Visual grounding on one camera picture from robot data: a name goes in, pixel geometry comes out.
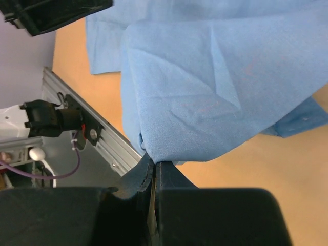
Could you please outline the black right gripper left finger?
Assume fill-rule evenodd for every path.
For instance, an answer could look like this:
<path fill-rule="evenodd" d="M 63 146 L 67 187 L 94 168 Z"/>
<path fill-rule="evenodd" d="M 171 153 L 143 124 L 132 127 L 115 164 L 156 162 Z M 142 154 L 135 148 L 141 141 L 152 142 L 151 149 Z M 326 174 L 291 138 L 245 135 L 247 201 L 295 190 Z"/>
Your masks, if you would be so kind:
<path fill-rule="evenodd" d="M 1 245 L 152 245 L 148 155 L 109 188 L 1 191 Z"/>

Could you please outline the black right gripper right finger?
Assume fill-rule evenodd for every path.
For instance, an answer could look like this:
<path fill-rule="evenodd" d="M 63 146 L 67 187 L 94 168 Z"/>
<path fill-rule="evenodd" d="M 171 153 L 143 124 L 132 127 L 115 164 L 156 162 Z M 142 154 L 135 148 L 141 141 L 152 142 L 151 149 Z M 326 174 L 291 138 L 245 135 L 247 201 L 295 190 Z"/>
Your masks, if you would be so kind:
<path fill-rule="evenodd" d="M 292 245 L 276 198 L 261 188 L 198 188 L 156 165 L 160 245 Z"/>

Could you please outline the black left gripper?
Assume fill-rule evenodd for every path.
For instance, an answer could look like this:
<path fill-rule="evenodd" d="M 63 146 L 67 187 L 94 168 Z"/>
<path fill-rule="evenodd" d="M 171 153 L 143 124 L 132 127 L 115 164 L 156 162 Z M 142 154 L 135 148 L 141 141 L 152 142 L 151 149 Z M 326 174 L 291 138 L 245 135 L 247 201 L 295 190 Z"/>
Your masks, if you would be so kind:
<path fill-rule="evenodd" d="M 31 36 L 55 31 L 88 15 L 108 9 L 113 0 L 1 0 L 4 21 Z"/>

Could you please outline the light blue long sleeve shirt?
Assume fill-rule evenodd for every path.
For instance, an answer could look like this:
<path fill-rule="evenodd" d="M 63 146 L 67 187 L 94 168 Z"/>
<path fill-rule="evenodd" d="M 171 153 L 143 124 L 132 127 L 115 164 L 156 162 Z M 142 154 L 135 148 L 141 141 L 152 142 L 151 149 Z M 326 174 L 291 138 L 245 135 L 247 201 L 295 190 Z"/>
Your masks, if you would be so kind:
<path fill-rule="evenodd" d="M 86 18 L 92 74 L 119 72 L 122 127 L 154 162 L 208 161 L 327 124 L 327 1 L 115 1 Z"/>

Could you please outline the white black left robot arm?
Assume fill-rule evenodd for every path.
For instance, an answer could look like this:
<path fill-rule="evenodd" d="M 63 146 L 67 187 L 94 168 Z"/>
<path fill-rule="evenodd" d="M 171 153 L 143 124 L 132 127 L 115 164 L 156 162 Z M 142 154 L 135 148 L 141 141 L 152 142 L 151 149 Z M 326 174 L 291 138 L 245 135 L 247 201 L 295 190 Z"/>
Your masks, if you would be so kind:
<path fill-rule="evenodd" d="M 4 21 L 31 36 L 55 31 L 83 17 L 108 9 L 113 1 L 1 1 Z M 1 136 L 9 138 L 58 137 L 62 132 L 81 130 L 86 115 L 81 109 L 37 99 L 1 109 Z"/>

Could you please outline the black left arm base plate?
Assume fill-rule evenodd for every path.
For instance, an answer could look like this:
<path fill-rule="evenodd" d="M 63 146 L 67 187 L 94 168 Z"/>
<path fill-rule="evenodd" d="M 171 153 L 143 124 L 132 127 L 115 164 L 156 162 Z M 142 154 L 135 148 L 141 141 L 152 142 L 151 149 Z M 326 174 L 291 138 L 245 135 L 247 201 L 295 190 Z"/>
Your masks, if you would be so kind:
<path fill-rule="evenodd" d="M 72 95 L 65 95 L 63 106 L 59 109 L 64 121 L 63 132 L 77 133 L 76 146 L 79 150 L 83 150 L 87 142 L 95 146 L 100 139 L 102 125 Z"/>

